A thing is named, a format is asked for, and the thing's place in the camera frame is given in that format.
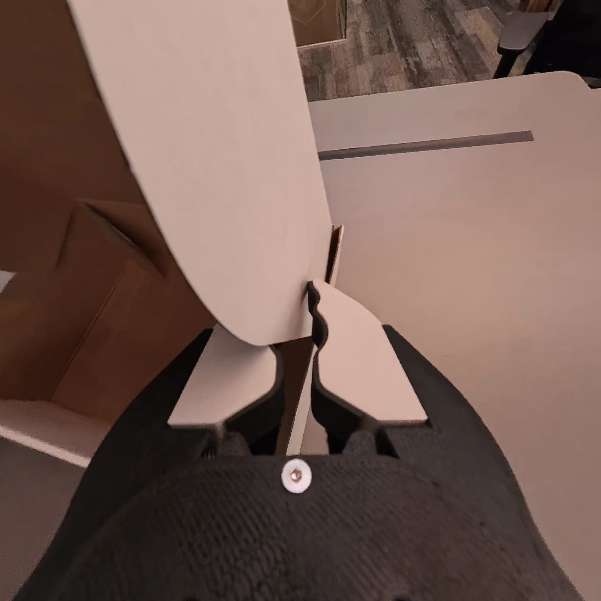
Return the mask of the brown cardboard carton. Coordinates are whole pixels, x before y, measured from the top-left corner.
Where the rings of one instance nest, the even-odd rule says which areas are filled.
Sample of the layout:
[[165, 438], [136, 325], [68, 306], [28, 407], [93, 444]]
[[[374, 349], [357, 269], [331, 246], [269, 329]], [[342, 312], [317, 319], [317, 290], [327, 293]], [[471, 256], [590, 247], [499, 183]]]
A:
[[288, 1], [297, 47], [346, 38], [347, 1]]

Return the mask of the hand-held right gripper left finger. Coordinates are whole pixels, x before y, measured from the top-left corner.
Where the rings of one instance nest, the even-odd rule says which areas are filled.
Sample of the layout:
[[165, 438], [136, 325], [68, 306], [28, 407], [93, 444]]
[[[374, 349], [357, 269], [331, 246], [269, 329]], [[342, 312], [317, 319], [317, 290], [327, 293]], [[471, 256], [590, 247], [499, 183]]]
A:
[[274, 346], [253, 346], [214, 327], [168, 425], [207, 430], [218, 439], [238, 433], [253, 455], [275, 455], [284, 409], [281, 352]]

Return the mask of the cardboard mailer box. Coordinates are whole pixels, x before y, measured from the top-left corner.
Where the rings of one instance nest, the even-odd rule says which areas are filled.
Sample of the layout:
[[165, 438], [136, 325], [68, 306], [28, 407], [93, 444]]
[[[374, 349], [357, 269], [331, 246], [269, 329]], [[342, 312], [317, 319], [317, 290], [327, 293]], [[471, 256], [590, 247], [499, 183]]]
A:
[[1, 1], [1, 437], [87, 467], [203, 330], [308, 336], [332, 221], [287, 1]]

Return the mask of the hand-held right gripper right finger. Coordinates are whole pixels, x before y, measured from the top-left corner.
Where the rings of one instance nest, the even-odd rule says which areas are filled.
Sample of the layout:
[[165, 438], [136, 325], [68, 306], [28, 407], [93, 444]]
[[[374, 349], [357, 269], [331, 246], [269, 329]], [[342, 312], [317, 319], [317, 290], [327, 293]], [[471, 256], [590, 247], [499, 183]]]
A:
[[379, 319], [324, 281], [309, 282], [307, 294], [315, 347], [311, 411], [329, 453], [342, 453], [359, 431], [378, 440], [386, 428], [425, 425], [426, 411]]

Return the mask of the black office chair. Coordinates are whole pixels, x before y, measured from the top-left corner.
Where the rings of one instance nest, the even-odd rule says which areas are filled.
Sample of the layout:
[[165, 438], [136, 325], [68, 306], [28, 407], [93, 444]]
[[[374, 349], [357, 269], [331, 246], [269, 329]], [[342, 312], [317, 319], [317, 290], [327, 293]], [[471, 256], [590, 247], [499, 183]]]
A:
[[530, 46], [523, 75], [568, 71], [600, 89], [600, 1], [561, 1], [556, 11], [516, 11], [503, 26], [493, 79], [506, 78]]

